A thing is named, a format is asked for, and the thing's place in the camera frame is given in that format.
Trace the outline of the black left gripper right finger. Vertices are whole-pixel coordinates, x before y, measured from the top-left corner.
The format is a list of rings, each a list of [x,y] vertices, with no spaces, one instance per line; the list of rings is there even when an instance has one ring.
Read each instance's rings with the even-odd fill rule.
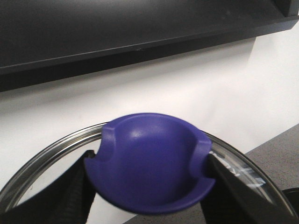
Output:
[[[214,155],[208,167],[216,179],[210,193],[200,202],[207,224],[297,224],[299,219],[263,199]]]

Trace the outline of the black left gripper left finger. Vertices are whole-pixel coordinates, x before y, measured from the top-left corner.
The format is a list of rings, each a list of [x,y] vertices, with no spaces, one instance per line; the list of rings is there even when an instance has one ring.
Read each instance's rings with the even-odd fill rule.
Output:
[[[85,173],[87,150],[53,183],[32,198],[0,215],[2,224],[85,224],[95,190]]]

